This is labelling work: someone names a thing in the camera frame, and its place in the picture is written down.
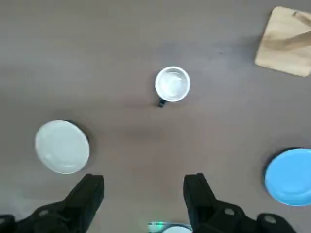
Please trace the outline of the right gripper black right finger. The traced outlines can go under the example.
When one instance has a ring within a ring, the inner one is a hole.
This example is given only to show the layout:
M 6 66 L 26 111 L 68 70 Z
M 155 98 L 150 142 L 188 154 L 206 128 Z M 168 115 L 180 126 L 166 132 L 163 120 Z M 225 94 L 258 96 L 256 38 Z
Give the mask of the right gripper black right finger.
M 249 218 L 241 207 L 217 200 L 202 173 L 185 175 L 183 195 L 194 233 L 294 233 L 284 218 L 262 213 Z

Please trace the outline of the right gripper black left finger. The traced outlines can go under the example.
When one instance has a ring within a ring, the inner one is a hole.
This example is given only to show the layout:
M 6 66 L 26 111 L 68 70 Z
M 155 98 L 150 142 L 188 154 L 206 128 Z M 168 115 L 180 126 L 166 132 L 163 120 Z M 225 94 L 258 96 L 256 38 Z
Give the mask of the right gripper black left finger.
M 2 233 L 85 233 L 104 199 L 104 177 L 86 174 L 60 202 L 44 205 L 17 221 L 0 216 Z

